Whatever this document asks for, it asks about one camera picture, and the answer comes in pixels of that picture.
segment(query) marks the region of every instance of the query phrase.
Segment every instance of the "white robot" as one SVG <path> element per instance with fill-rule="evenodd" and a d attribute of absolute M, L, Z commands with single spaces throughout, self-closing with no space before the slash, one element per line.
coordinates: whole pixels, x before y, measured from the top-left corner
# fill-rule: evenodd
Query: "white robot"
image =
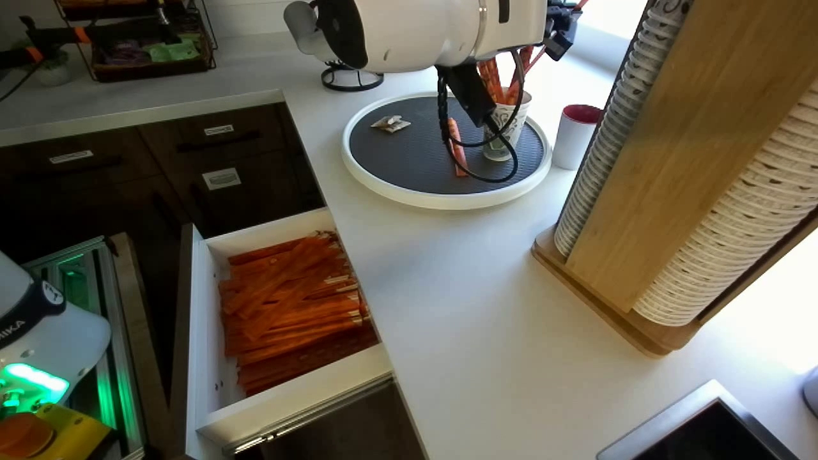
<path fill-rule="evenodd" d="M 437 66 L 483 125 L 493 99 L 472 63 L 521 46 L 563 58 L 581 14 L 578 0 L 297 0 L 284 20 L 300 51 L 327 63 L 380 74 Z"/>
<path fill-rule="evenodd" d="M 0 420 L 62 405 L 107 342 L 107 320 L 68 305 L 0 254 Z"/>

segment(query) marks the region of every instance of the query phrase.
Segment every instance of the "wooden panel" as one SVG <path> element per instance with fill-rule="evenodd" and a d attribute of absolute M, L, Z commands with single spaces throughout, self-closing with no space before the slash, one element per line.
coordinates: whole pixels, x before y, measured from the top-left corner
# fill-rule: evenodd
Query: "wooden panel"
<path fill-rule="evenodd" d="M 223 172 L 235 173 L 235 182 L 226 190 L 210 190 L 201 177 Z M 213 164 L 210 169 L 175 173 L 172 182 L 201 236 L 219 236 L 318 207 L 310 200 L 310 186 L 300 184 L 288 161 L 276 157 Z"/>
<path fill-rule="evenodd" d="M 129 233 L 139 240 L 177 237 L 185 219 L 166 182 L 145 177 L 77 192 L 13 190 L 0 184 L 0 249 L 17 260 L 54 254 L 94 236 Z"/>
<path fill-rule="evenodd" d="M 157 173 L 157 164 L 139 131 L 104 131 L 40 144 L 0 149 L 0 182 L 54 195 L 84 186 L 114 186 L 125 178 Z"/>
<path fill-rule="evenodd" d="M 136 374 L 139 405 L 145 417 L 148 444 L 159 453 L 166 453 L 172 442 L 172 412 L 159 376 L 139 260 L 125 233 L 113 236 L 109 244 L 114 246 L 113 260 L 118 270 L 129 351 Z"/>
<path fill-rule="evenodd" d="M 168 457 L 186 457 L 186 366 L 189 366 L 189 305 L 192 305 L 192 258 L 194 250 L 201 249 L 201 236 L 194 226 L 182 228 L 178 244 L 178 265 L 177 265 L 177 318 L 175 318 L 175 369 L 172 369 L 172 385 L 168 385 L 168 412 L 172 412 L 172 439 L 168 439 Z"/>
<path fill-rule="evenodd" d="M 818 74 L 818 8 L 695 2 L 568 270 L 614 310 L 678 254 Z"/>
<path fill-rule="evenodd" d="M 140 132 L 157 150 L 157 161 L 172 173 L 192 169 L 206 159 L 235 161 L 246 157 L 282 154 L 287 144 L 282 129 L 284 108 L 247 108 L 144 125 Z"/>
<path fill-rule="evenodd" d="M 624 339 L 628 339 L 642 353 L 660 359 L 679 351 L 693 339 L 693 336 L 727 310 L 745 288 L 750 288 L 759 277 L 764 277 L 780 258 L 785 258 L 798 244 L 818 231 L 818 210 L 811 213 L 792 233 L 788 233 L 764 258 L 759 258 L 742 278 L 737 278 L 704 315 L 697 315 L 685 327 L 663 327 L 636 313 L 619 313 L 601 300 L 601 295 L 584 278 L 566 269 L 566 258 L 553 244 L 553 233 L 543 233 L 534 240 L 531 255 L 555 274 L 575 296 L 581 296 L 596 315 L 601 315 Z"/>

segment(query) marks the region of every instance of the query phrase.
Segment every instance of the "green light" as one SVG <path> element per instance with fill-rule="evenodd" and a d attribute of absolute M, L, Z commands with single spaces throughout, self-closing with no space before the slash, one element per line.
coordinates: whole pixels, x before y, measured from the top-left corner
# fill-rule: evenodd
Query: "green light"
<path fill-rule="evenodd" d="M 25 362 L 0 366 L 0 420 L 60 405 L 68 383 Z"/>
<path fill-rule="evenodd" d="M 31 382 L 35 385 L 43 385 L 45 392 L 57 394 L 57 398 L 62 394 L 66 394 L 66 388 L 68 388 L 68 382 L 49 376 L 49 374 L 39 370 L 39 369 L 31 369 L 31 366 L 24 366 L 24 362 L 13 362 L 6 370 L 11 376 L 15 376 L 15 379 L 25 379 L 25 382 Z"/>
<path fill-rule="evenodd" d="M 109 379 L 98 379 L 98 401 L 100 401 L 100 421 L 107 428 L 118 428 L 118 408 Z"/>
<path fill-rule="evenodd" d="M 90 287 L 88 287 L 84 270 L 88 269 L 81 255 L 60 264 L 60 281 L 62 281 L 60 288 L 72 305 L 81 310 L 90 306 Z"/>

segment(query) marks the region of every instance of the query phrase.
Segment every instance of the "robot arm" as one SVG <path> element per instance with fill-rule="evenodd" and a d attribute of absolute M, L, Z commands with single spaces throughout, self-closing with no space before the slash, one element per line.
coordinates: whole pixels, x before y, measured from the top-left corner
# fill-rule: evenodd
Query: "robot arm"
<path fill-rule="evenodd" d="M 365 71 L 437 66 L 476 125 L 493 112 L 476 62 L 521 46 L 563 58 L 575 0 L 295 0 L 284 20 L 302 54 Z"/>

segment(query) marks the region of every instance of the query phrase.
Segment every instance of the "black wire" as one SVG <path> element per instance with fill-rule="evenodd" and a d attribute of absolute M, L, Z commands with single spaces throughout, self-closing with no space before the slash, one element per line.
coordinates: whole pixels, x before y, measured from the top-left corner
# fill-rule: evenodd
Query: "black wire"
<path fill-rule="evenodd" d="M 15 81 L 15 84 L 0 97 L 0 102 L 6 102 L 11 95 L 15 95 L 15 93 L 31 80 L 31 74 L 33 74 L 35 70 L 40 70 L 40 63 L 43 63 L 43 62 L 33 63 L 33 66 L 24 74 L 24 80 Z"/>
<path fill-rule="evenodd" d="M 513 57 L 513 77 L 518 80 L 518 95 L 517 95 L 517 102 L 513 102 L 513 109 L 512 109 L 512 118 L 504 122 L 504 129 L 499 129 L 497 122 L 493 122 L 493 118 L 486 118 L 483 122 L 486 122 L 486 129 L 492 131 L 492 136 L 486 136 L 481 144 L 463 144 L 463 141 L 457 141 L 457 139 L 452 139 L 452 132 L 451 132 L 451 97 L 447 97 L 447 86 L 445 86 L 445 81 L 443 80 L 437 80 L 437 122 L 439 122 L 439 132 L 443 132 L 443 145 L 445 145 L 445 150 L 451 154 L 451 159 L 461 166 L 461 172 L 466 173 L 466 177 L 471 177 L 471 178 L 479 178 L 479 182 L 488 182 L 488 184 L 504 184 L 504 182 L 509 182 L 512 177 L 517 177 L 517 172 L 518 172 L 518 154 L 517 154 L 517 149 L 507 141 L 507 131 L 512 129 L 512 122 L 513 122 L 513 118 L 517 118 L 517 112 L 518 112 L 518 108 L 521 108 L 521 99 L 523 99 L 523 77 L 518 74 L 518 57 L 512 51 L 512 57 Z M 456 145 L 463 145 L 463 149 L 483 149 L 483 145 L 488 145 L 492 141 L 502 141 L 504 145 L 507 145 L 507 150 L 512 154 L 512 172 L 507 173 L 507 177 L 483 177 L 483 173 L 476 173 L 476 172 L 471 172 L 467 169 L 467 164 L 461 164 L 457 161 L 457 157 L 452 154 L 452 145 L 451 144 L 456 144 Z"/>
<path fill-rule="evenodd" d="M 66 10 L 62 8 L 60 0 L 54 0 L 54 8 L 57 8 L 57 14 L 60 14 L 62 24 L 65 24 L 66 28 L 72 28 L 72 20 L 68 20 L 68 15 L 66 15 Z M 77 40 L 74 46 L 77 46 L 77 54 L 79 54 L 79 58 L 81 58 L 84 71 L 88 71 L 91 80 L 98 80 L 91 63 L 88 62 L 81 46 L 79 46 L 79 40 Z"/>
<path fill-rule="evenodd" d="M 517 93 L 517 99 L 513 99 L 512 118 L 504 122 L 502 132 L 507 132 L 512 129 L 512 122 L 513 122 L 513 118 L 517 118 L 517 112 L 521 108 L 521 99 L 523 99 L 523 77 L 518 74 L 518 57 L 517 57 L 517 51 L 512 51 L 512 57 L 513 57 L 513 80 L 518 80 L 518 93 Z M 483 139 L 481 144 L 463 144 L 463 141 L 452 139 L 451 132 L 447 132 L 447 139 L 452 144 L 457 144 L 457 145 L 466 145 L 466 149 L 481 149 L 481 145 L 488 145 L 492 141 L 497 141 L 497 132 L 492 132 L 492 139 Z"/>

